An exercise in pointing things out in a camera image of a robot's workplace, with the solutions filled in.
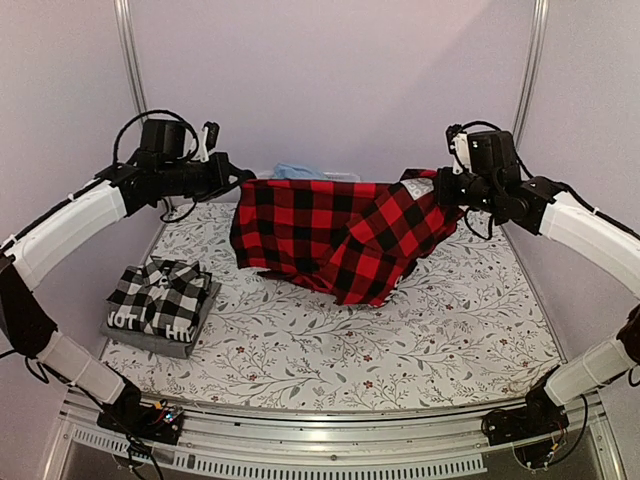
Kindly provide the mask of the red black plaid shirt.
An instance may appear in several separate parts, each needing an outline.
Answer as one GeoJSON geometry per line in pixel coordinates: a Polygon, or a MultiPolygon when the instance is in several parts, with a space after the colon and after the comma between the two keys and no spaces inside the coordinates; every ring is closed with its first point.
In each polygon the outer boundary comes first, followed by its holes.
{"type": "Polygon", "coordinates": [[[236,263],[338,305],[381,307],[456,232],[463,212],[437,204],[435,178],[407,170],[396,183],[249,180],[230,230],[236,263]]]}

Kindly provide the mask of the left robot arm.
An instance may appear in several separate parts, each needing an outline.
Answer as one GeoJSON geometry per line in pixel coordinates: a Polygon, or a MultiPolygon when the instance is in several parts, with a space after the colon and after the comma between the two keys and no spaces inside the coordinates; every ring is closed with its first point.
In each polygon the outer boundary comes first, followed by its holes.
{"type": "Polygon", "coordinates": [[[231,164],[224,152],[214,153],[206,162],[177,162],[156,169],[115,164],[99,172],[78,194],[1,247],[1,330],[12,349],[110,405],[111,419],[126,433],[141,433],[149,415],[129,397],[138,388],[62,334],[34,291],[94,235],[142,208],[175,196],[205,202],[254,176],[231,164]]]}

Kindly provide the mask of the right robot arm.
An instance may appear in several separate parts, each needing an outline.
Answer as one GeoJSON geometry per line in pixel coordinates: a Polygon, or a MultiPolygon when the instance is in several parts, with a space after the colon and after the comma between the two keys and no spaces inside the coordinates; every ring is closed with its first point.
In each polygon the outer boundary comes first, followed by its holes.
{"type": "MultiPolygon", "coordinates": [[[[440,205],[469,206],[560,243],[639,295],[639,240],[582,205],[567,185],[538,176],[502,187],[490,177],[445,167],[438,170],[434,188],[440,205]]],[[[618,333],[538,382],[527,395],[531,403],[518,412],[517,427],[524,435],[539,435],[554,422],[555,406],[607,385],[638,364],[639,309],[634,308],[618,333]]]]}

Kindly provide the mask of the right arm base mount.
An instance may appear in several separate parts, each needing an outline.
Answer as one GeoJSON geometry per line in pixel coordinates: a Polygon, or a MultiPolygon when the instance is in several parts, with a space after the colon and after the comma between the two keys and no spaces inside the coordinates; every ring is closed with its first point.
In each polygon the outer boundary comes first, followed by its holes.
{"type": "Polygon", "coordinates": [[[527,400],[513,409],[494,409],[481,420],[481,432],[490,446],[511,444],[520,465],[529,470],[547,468],[567,433],[565,409],[546,400],[527,400]]]}

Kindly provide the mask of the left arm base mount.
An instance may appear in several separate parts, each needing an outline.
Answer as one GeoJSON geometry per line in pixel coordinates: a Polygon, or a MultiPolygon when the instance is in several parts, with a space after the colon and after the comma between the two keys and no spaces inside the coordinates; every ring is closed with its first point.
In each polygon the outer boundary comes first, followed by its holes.
{"type": "Polygon", "coordinates": [[[103,429],[168,445],[177,445],[184,424],[184,409],[166,399],[150,404],[142,401],[139,388],[131,383],[113,404],[102,404],[97,425],[103,429]]]}

